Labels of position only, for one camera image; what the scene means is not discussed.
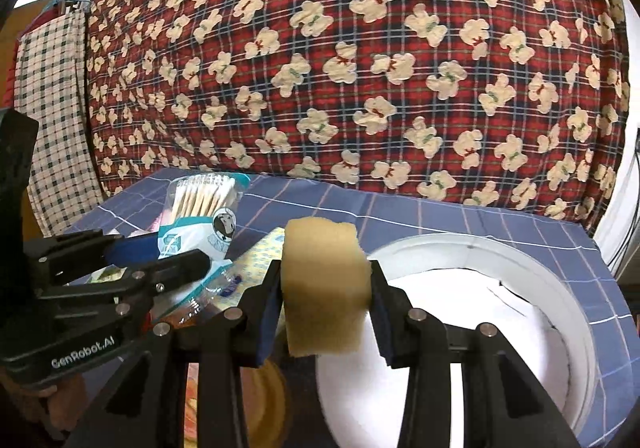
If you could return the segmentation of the left hand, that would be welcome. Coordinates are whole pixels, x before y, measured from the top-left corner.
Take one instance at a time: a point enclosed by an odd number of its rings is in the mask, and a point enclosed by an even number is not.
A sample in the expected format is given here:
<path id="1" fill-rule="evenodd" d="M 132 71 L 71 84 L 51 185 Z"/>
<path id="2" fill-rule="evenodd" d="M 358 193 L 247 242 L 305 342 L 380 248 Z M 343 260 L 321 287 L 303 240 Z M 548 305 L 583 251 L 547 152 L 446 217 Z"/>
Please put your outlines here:
<path id="1" fill-rule="evenodd" d="M 12 405 L 32 422 L 48 420 L 57 431 L 70 432 L 88 406 L 85 378 L 75 374 L 43 390 L 25 390 L 1 369 L 1 385 Z"/>

